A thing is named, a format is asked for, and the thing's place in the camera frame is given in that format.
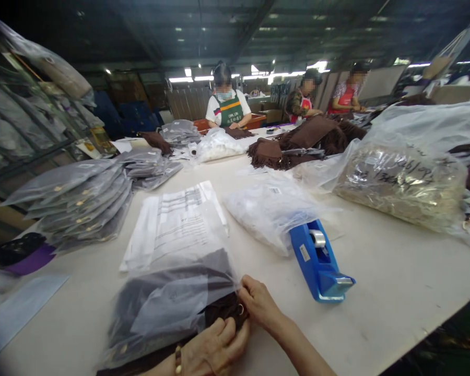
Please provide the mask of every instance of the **apron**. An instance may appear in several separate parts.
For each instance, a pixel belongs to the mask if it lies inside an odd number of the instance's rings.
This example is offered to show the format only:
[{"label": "apron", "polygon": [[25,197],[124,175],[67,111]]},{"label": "apron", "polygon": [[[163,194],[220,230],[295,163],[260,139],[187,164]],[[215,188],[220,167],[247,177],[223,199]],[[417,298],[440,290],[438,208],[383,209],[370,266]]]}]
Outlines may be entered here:
[{"label": "apron", "polygon": [[[301,108],[306,108],[307,110],[311,109],[312,108],[312,102],[310,101],[310,99],[308,98],[305,98],[304,96],[302,97],[301,99]],[[293,115],[291,114],[289,116],[289,119],[290,119],[290,122],[291,123],[296,123],[298,120],[301,119],[301,116],[296,116],[296,115]]]},{"label": "apron", "polygon": [[214,96],[214,99],[218,102],[221,111],[221,124],[219,125],[221,128],[228,128],[231,123],[238,123],[242,120],[244,112],[242,111],[239,97],[236,94],[233,99],[229,99],[223,103],[220,103],[216,96]]},{"label": "apron", "polygon": [[[354,97],[354,93],[355,93],[355,88],[351,85],[347,85],[345,93],[338,100],[338,104],[339,105],[351,105],[351,99]],[[334,110],[333,109],[333,100],[331,99],[331,103],[329,104],[329,108],[327,110],[327,113],[346,113],[346,112],[349,112],[349,111],[350,111],[349,109]]]}]

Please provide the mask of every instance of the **ceiling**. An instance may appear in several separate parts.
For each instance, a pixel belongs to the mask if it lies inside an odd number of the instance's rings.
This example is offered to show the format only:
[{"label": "ceiling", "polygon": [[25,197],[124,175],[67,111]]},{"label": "ceiling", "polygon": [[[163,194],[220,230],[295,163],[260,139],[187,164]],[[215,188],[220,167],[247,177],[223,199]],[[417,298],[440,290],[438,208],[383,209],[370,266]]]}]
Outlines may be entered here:
[{"label": "ceiling", "polygon": [[2,0],[0,19],[83,73],[209,71],[219,59],[302,71],[317,60],[428,61],[469,24],[470,0]]}]

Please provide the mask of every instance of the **purple container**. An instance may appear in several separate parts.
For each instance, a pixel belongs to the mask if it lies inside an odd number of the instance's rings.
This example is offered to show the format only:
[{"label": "purple container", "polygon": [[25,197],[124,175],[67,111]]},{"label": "purple container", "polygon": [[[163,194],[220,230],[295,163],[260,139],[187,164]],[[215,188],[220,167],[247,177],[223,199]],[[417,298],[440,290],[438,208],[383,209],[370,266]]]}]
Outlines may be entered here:
[{"label": "purple container", "polygon": [[30,254],[24,260],[19,261],[14,265],[9,265],[4,268],[8,272],[17,274],[17,275],[27,275],[33,272],[36,272],[38,269],[46,266],[54,257],[55,254],[52,254],[56,247],[43,243],[40,248]]}]

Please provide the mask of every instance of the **face mask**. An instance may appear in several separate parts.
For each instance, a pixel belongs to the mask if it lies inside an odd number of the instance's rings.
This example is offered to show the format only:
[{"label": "face mask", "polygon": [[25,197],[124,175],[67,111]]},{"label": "face mask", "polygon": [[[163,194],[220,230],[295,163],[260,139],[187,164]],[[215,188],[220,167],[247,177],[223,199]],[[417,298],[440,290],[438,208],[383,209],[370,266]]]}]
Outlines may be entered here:
[{"label": "face mask", "polygon": [[227,101],[231,99],[231,91],[229,91],[228,93],[217,92],[216,97],[222,102]]}]

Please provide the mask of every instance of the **black hair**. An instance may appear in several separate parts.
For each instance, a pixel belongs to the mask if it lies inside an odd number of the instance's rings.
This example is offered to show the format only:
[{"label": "black hair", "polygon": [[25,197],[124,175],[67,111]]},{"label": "black hair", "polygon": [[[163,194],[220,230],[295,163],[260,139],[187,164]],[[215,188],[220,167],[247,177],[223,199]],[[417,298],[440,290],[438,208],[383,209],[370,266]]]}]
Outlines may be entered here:
[{"label": "black hair", "polygon": [[223,61],[219,61],[213,71],[216,86],[231,85],[231,69]]},{"label": "black hair", "polygon": [[355,73],[367,73],[371,70],[371,64],[368,62],[356,62],[352,69],[350,70],[350,74],[353,75]]},{"label": "black hair", "polygon": [[307,69],[303,75],[303,78],[301,79],[301,86],[303,86],[304,80],[306,79],[313,79],[317,86],[322,83],[322,75],[315,68]]}]

